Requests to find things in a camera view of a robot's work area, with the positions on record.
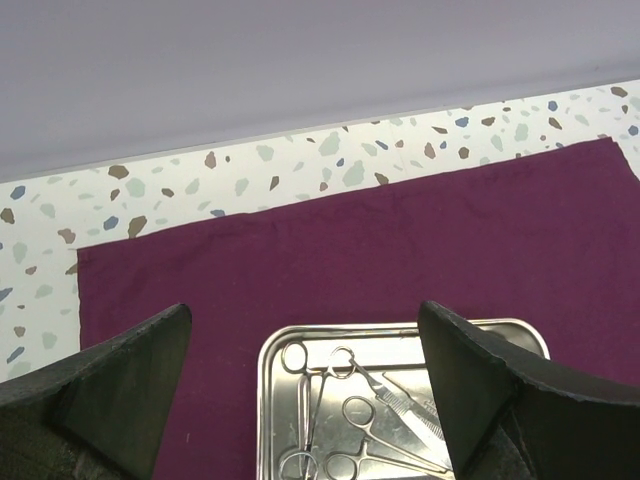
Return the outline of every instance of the black object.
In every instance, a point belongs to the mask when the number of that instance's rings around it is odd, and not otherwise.
[[[0,479],[149,479],[191,334],[176,305],[0,384]]]
[[[435,302],[418,327],[456,480],[640,479],[639,388],[538,357]]]

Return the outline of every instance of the terrazzo surface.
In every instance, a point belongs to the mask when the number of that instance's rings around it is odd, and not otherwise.
[[[639,128],[640,80],[0,184],[0,381],[78,350],[80,247],[600,136],[640,176]]]

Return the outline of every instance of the burgundy fabric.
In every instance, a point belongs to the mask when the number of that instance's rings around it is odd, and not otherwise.
[[[640,188],[610,139],[79,252],[81,342],[177,302],[191,347],[157,479],[255,478],[256,360],[292,324],[425,299],[533,324],[552,358],[640,383]]]

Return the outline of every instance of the metal tray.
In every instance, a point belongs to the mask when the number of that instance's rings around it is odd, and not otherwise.
[[[516,319],[472,320],[484,330],[500,335],[508,341],[549,358],[542,336],[528,323]],[[433,402],[422,345],[415,323],[293,326],[274,333],[264,344],[258,360],[258,480],[280,480],[280,461],[288,453],[299,449],[303,424],[299,411],[299,385],[303,374],[289,373],[283,365],[283,349],[299,341],[306,347],[307,367],[326,370],[328,358],[338,347],[353,351],[359,365],[372,377],[390,389],[404,390],[422,405]],[[347,359],[333,361],[337,372],[346,372]],[[320,390],[320,378],[312,377],[310,405],[313,409]],[[327,466],[323,459],[335,452],[357,454],[363,432],[345,420],[343,403],[352,396],[368,399],[375,407],[371,431],[384,440],[420,457],[429,456],[429,450],[409,431],[398,417],[376,400],[364,376],[355,373],[347,379],[329,377],[326,380],[322,403],[318,410],[317,428],[312,454],[318,460],[317,480],[327,480]],[[353,415],[363,412],[350,412]],[[369,442],[368,454],[392,460],[411,462],[406,456],[390,450],[378,442]],[[355,471],[351,462],[334,459],[329,471],[336,479],[390,480],[437,478],[395,465],[365,460]],[[286,465],[284,478],[302,478],[301,467]]]

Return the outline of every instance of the gray wall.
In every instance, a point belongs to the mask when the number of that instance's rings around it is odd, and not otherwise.
[[[637,0],[2,0],[0,181],[640,77]]]

